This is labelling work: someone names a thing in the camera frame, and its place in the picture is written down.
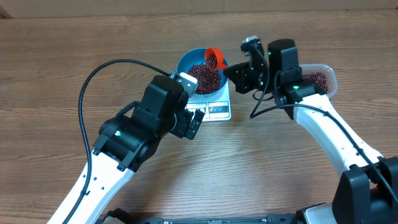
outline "digital scale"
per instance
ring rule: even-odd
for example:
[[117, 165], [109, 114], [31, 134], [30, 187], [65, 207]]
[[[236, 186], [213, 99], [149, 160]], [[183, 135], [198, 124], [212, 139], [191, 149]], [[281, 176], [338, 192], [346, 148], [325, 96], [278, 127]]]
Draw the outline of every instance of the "digital scale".
[[205, 117], [202, 122], [230, 120], [231, 101], [229, 100], [228, 82], [213, 96], [203, 97], [194, 94], [189, 98], [185, 108], [191, 112], [195, 112], [197, 109], [204, 112]]

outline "kitchen scale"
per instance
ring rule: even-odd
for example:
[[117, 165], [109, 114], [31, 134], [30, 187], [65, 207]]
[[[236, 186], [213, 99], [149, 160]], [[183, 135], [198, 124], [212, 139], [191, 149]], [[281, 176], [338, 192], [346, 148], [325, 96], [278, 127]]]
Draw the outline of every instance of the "kitchen scale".
[[[188, 72], [192, 65], [199, 65], [205, 62], [205, 51], [207, 48], [193, 49], [186, 53], [177, 66], [177, 73]], [[219, 70], [221, 75], [220, 89], [207, 95], [193, 94], [185, 107], [187, 110], [195, 112], [197, 109], [205, 113], [202, 122], [210, 121], [228, 121], [231, 119], [231, 101], [229, 99], [228, 78], [223, 71]]]

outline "wood grain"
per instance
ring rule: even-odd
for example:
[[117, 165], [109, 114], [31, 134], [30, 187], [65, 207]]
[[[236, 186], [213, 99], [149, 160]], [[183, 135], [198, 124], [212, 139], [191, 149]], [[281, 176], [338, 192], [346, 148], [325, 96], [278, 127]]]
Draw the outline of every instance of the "wood grain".
[[[45, 223], [75, 183], [85, 164], [78, 94], [95, 67], [133, 58], [171, 70], [209, 46], [239, 63], [247, 60], [240, 42], [254, 34], [295, 39], [300, 63], [332, 66], [336, 109], [367, 143], [398, 155], [395, 10], [5, 19], [0, 27], [0, 223]], [[94, 77], [84, 100], [90, 143], [153, 75], [119, 64]], [[250, 217], [331, 201], [338, 176], [311, 136], [283, 111], [248, 119], [255, 101], [232, 83], [230, 92], [231, 121], [202, 124], [193, 141], [166, 136], [105, 211]]]
[[398, 0], [0, 0], [13, 18], [395, 9]]

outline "wooden surface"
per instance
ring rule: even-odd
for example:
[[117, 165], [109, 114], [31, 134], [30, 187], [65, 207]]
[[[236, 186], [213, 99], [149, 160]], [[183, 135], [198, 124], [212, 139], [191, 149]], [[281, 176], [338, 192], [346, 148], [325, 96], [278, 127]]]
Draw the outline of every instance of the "wooden surface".
[[398, 0], [0, 0], [13, 18], [395, 9]]
[[[4, 19], [0, 27], [0, 223], [45, 223], [75, 183], [86, 162], [78, 94], [95, 67], [133, 58], [169, 71], [185, 52], [210, 46], [239, 63], [241, 41], [254, 34], [295, 39], [300, 63], [332, 66], [335, 108], [371, 146], [398, 155], [396, 10]], [[153, 75], [119, 64], [94, 77], [83, 104], [91, 144]], [[311, 136], [283, 111], [248, 119], [251, 94], [232, 84], [230, 92], [231, 121], [202, 124], [193, 141], [166, 136], [105, 212], [253, 217], [331, 201], [338, 176]]]

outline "container of beans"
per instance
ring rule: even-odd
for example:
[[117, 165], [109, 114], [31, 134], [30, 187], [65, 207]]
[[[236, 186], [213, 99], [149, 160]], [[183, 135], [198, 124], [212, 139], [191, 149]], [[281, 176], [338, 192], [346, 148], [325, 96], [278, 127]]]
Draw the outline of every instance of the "container of beans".
[[337, 92], [337, 79], [333, 69], [324, 64], [300, 65], [303, 79], [313, 80], [331, 98]]
[[193, 49], [186, 53], [177, 65], [177, 73], [185, 72], [198, 79], [194, 97], [206, 98], [216, 95], [222, 89], [227, 77], [221, 69], [212, 70], [213, 58], [205, 58], [206, 48]]

